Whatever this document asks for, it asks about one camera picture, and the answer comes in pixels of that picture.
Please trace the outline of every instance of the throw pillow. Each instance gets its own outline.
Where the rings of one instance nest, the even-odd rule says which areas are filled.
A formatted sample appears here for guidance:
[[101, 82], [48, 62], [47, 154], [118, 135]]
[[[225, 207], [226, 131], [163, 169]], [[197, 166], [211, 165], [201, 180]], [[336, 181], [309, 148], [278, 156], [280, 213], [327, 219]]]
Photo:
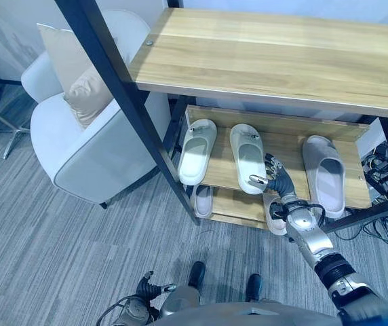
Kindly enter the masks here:
[[67, 93], [81, 74], [92, 66], [83, 47], [72, 31], [37, 24], [63, 90]]
[[71, 106], [79, 124], [87, 128], [113, 100], [113, 95], [96, 68], [91, 66], [64, 93], [64, 99]]

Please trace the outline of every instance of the slipper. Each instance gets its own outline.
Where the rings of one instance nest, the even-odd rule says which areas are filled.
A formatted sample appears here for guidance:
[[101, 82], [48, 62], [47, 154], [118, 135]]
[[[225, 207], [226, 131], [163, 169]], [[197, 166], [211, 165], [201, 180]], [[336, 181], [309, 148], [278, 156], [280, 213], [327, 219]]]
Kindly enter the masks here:
[[280, 196], [277, 194], [264, 193], [263, 205], [265, 207], [266, 222], [268, 230], [276, 236], [284, 236], [286, 231], [286, 222], [282, 219], [273, 219], [270, 214], [270, 207], [272, 203], [281, 203]]
[[210, 152], [216, 139], [216, 126], [208, 119], [194, 121], [183, 141], [178, 174], [185, 185], [201, 183], [208, 168]]
[[267, 177], [263, 162], [262, 139], [257, 130], [247, 124], [237, 124], [230, 132], [230, 145], [241, 189], [250, 195], [263, 193], [265, 185], [250, 180], [250, 175]]
[[325, 208], [326, 216], [338, 219], [345, 210], [345, 166], [332, 141], [310, 136], [303, 144], [303, 160], [311, 201]]
[[195, 216], [207, 219], [212, 214], [213, 189], [210, 185], [195, 185], [191, 195], [191, 204], [194, 207]]

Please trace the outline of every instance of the white wall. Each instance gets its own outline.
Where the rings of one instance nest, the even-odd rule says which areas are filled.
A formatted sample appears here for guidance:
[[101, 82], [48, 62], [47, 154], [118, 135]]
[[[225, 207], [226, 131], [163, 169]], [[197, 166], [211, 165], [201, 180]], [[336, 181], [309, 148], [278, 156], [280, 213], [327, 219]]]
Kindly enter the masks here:
[[[153, 25], [163, 9], [161, 0], [97, 0], [101, 10], [127, 9]], [[36, 28], [42, 22], [68, 28], [54, 0], [0, 0], [0, 77], [19, 80], [44, 47]]]
[[388, 0], [183, 0], [184, 7], [388, 24]]

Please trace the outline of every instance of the white armchair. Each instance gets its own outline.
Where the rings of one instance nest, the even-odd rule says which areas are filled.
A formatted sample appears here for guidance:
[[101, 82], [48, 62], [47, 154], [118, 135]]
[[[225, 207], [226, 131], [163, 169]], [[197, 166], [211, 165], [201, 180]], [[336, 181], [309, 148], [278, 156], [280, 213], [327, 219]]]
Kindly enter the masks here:
[[[124, 10], [102, 13], [128, 64], [150, 29]], [[31, 141], [52, 183], [84, 200], [103, 203], [148, 173], [155, 162], [115, 100], [82, 130], [63, 99], [46, 52], [22, 74], [22, 85], [39, 104], [31, 118]], [[166, 94], [150, 93], [145, 107], [163, 139], [170, 123]]]

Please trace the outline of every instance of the wooden shelf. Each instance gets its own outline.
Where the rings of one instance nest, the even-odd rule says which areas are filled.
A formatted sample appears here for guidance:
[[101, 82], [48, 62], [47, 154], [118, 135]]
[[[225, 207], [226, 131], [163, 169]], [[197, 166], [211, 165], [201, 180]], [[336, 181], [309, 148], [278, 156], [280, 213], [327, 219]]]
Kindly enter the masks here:
[[[230, 147], [229, 128], [219, 128], [206, 175], [201, 183], [241, 191]], [[300, 149], [305, 137], [260, 132], [264, 152], [281, 160], [292, 178], [298, 197], [310, 200], [309, 185]], [[351, 208], [370, 206], [370, 197], [355, 143], [333, 141], [346, 167], [345, 200]]]
[[268, 230], [267, 224], [265, 222], [254, 221], [251, 219], [241, 219], [240, 217], [219, 215], [219, 214], [213, 214], [209, 219], [217, 222], [248, 226], [249, 228]]
[[385, 24], [168, 8], [129, 70], [141, 90], [388, 117]]
[[262, 196], [246, 194], [237, 181], [229, 136], [231, 127], [238, 123], [250, 124], [259, 131], [264, 152], [273, 154], [283, 162], [298, 197], [306, 200], [310, 200], [310, 193], [301, 154], [303, 141], [311, 134], [332, 139], [346, 168], [346, 205], [359, 209], [370, 206], [368, 188], [355, 145], [355, 140], [368, 129], [367, 125], [195, 105], [188, 106], [187, 115], [190, 122], [211, 119], [217, 125], [217, 137], [202, 181], [214, 187], [212, 219], [215, 221], [267, 230]]
[[265, 222], [265, 209], [261, 195], [251, 196], [242, 191], [214, 188], [214, 214]]

